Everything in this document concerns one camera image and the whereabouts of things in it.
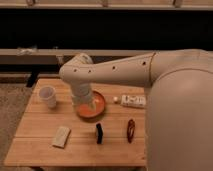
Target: small white box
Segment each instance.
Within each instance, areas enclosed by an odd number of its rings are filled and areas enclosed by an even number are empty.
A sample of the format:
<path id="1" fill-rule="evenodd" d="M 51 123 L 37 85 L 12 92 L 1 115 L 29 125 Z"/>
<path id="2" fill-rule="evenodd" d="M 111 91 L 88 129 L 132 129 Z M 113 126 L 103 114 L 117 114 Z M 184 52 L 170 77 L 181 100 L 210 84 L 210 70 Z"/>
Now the small white box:
<path id="1" fill-rule="evenodd" d="M 64 148 L 67 138 L 71 129 L 68 127 L 60 126 L 53 138 L 52 145 L 55 147 Z"/>

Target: floor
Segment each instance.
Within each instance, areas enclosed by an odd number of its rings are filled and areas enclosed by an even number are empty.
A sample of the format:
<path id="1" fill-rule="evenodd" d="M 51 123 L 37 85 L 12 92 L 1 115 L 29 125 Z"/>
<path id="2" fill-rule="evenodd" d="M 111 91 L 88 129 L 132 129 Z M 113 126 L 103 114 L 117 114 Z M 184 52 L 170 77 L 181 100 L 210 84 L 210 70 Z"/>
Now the floor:
<path id="1" fill-rule="evenodd" d="M 3 161 L 10 147 L 13 135 L 24 113 L 33 88 L 24 83 L 0 83 L 0 171 L 32 171 L 27 167 L 4 167 Z M 84 168 L 44 168 L 45 171 L 145 171 L 132 167 L 84 167 Z"/>

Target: paper cup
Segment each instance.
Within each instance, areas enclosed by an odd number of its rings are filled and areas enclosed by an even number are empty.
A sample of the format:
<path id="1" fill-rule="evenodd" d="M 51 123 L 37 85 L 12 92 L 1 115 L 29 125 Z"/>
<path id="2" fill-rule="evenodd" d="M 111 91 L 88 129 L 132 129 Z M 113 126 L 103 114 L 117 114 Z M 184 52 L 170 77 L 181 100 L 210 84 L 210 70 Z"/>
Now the paper cup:
<path id="1" fill-rule="evenodd" d="M 39 90 L 38 96 L 49 108 L 54 108 L 56 106 L 56 96 L 54 87 L 42 87 Z"/>

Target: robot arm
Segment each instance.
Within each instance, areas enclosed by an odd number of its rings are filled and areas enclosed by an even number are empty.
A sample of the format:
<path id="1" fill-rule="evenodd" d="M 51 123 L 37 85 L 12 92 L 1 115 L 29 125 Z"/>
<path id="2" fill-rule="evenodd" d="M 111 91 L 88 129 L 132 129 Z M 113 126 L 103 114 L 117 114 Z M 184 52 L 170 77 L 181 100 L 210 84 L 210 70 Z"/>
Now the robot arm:
<path id="1" fill-rule="evenodd" d="M 196 58 L 198 55 L 198 50 L 154 52 L 93 64 L 87 54 L 81 53 L 61 67 L 60 77 L 70 85 L 74 104 L 89 103 L 91 82 L 148 88 L 169 66 L 185 57 Z"/>
<path id="2" fill-rule="evenodd" d="M 149 171 L 213 170 L 213 55 L 178 50 L 92 64 L 79 54 L 60 70 L 74 103 L 92 98 L 90 82 L 150 87 L 146 110 Z"/>

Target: wooden table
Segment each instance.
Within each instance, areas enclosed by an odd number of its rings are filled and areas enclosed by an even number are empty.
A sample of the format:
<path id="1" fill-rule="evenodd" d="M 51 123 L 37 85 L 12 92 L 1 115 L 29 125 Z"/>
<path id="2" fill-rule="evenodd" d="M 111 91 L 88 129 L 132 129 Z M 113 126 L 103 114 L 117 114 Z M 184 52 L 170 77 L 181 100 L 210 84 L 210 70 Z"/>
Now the wooden table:
<path id="1" fill-rule="evenodd" d="M 54 110 L 48 109 L 37 96 L 39 88 L 45 85 L 56 89 Z M 107 102 L 105 114 L 98 121 L 104 132 L 103 144 L 96 144 L 96 122 L 82 121 L 74 113 L 69 86 L 60 79 L 40 79 L 18 126 L 5 166 L 145 166 L 145 111 L 113 103 L 114 96 L 141 95 L 143 88 L 105 84 L 92 84 L 92 87 Z M 131 144 L 126 138 L 129 119 L 136 123 Z M 65 149 L 51 145 L 59 126 L 72 130 Z"/>

